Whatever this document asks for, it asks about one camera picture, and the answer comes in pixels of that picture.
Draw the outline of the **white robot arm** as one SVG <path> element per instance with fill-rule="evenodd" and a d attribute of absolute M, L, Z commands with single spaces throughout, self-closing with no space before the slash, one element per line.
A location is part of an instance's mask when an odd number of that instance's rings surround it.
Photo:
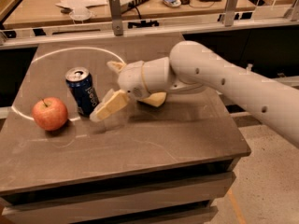
<path fill-rule="evenodd" d="M 161 59 L 107 66 L 118 74 L 120 89 L 109 91 L 94 109 L 94 122 L 131 100 L 148 101 L 159 92 L 193 94 L 209 87 L 299 147 L 299 90 L 229 63 L 197 42 L 179 42 Z"/>

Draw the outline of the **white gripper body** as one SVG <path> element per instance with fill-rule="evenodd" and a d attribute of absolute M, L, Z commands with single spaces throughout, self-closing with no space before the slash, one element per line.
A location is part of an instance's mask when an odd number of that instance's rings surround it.
<path fill-rule="evenodd" d="M 169 58 L 164 57 L 127 64 L 119 74 L 118 84 L 130 98 L 142 100 L 153 93 L 168 91 L 174 79 Z"/>

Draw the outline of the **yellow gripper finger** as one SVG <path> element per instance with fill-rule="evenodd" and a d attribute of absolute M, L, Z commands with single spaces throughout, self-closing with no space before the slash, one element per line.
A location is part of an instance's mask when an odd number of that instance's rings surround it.
<path fill-rule="evenodd" d="M 104 96 L 102 102 L 94 109 L 90 115 L 90 120 L 93 122 L 107 119 L 112 114 L 125 108 L 129 103 L 129 97 L 123 90 L 109 90 Z"/>
<path fill-rule="evenodd" d="M 110 61 L 107 62 L 107 67 L 114 72 L 115 74 L 119 75 L 123 68 L 126 66 L 126 63 Z"/>

